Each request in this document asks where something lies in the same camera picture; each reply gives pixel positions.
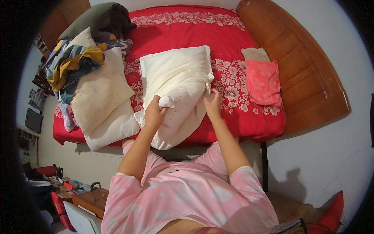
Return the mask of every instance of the wooden headboard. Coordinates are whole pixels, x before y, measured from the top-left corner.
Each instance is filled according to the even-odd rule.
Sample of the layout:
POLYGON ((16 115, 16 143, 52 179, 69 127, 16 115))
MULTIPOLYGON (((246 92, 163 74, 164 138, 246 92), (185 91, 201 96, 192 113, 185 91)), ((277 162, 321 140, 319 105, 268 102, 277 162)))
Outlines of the wooden headboard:
POLYGON ((351 112, 347 94, 322 48, 271 0, 241 0, 237 14, 252 39, 279 65, 283 135, 324 126, 351 112))

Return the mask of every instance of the yellow fabric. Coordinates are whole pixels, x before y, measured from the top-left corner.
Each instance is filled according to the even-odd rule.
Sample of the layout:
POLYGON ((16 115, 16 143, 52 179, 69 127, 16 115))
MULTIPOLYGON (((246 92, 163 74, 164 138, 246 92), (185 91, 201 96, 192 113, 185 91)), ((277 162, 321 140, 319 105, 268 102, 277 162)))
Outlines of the yellow fabric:
POLYGON ((111 35, 110 35, 110 37, 109 37, 109 40, 116 40, 117 39, 117 37, 112 33, 111 35))
POLYGON ((82 57, 88 57, 104 64, 103 52, 98 47, 88 47, 82 54, 67 58, 53 70, 53 77, 48 78, 54 92, 58 92, 64 85, 69 71, 78 70, 78 62, 82 57))
POLYGON ((107 44, 105 44, 105 43, 98 43, 98 44, 97 44, 97 47, 98 47, 101 51, 106 51, 106 50, 107 50, 107 44))
POLYGON ((62 40, 60 40, 58 43, 57 43, 57 45, 56 45, 56 47, 55 47, 55 51, 58 51, 59 49, 61 49, 61 45, 62 45, 62 40))

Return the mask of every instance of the hand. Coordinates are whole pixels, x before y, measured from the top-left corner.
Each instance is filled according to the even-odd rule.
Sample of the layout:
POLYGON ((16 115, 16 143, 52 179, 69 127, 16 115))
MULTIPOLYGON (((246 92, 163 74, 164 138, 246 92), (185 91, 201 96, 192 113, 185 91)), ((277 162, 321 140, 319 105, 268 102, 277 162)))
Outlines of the hand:
POLYGON ((212 89, 212 92, 214 93, 214 99, 212 101, 209 101, 208 98, 206 97, 204 97, 203 99, 206 113, 208 114, 211 122, 222 119, 221 118, 222 96, 216 89, 212 89))
POLYGON ((145 125, 143 128, 149 128, 155 133, 157 132, 158 128, 161 126, 165 118, 165 115, 169 109, 169 108, 162 108, 162 110, 160 110, 159 100, 160 100, 160 96, 155 95, 153 97, 153 100, 148 105, 147 109, 145 110, 145 125))

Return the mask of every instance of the red bedspread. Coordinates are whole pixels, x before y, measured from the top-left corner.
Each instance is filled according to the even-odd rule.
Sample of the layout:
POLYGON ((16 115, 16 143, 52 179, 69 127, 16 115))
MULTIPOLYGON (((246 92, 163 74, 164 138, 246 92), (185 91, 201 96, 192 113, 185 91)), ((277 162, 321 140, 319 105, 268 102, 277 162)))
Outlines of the red bedspread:
MULTIPOLYGON (((286 124, 283 108, 259 106, 249 101, 245 86, 246 66, 240 50, 258 46, 234 11, 210 6, 172 5, 134 11, 130 18, 138 28, 125 38, 134 43, 126 58, 125 75, 135 91, 131 98, 135 112, 142 109, 140 57, 170 49, 208 45, 215 77, 212 87, 223 95, 221 114, 232 134, 241 140, 261 142, 283 133, 286 124)), ((80 128, 70 133, 65 130, 58 106, 53 137, 60 144, 65 141, 85 143, 80 128)), ((200 127, 182 144, 201 145, 214 141, 212 124, 205 115, 200 127)))

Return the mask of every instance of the bed leg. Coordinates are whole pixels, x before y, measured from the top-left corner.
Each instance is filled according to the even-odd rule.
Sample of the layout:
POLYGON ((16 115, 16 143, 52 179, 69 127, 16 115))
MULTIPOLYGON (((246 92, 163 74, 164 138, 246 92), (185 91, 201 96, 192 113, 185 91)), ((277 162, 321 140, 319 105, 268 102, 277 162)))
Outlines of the bed leg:
POLYGON ((269 173, 267 163, 267 147, 266 142, 261 142, 262 151, 262 187, 264 192, 268 192, 269 189, 269 173))

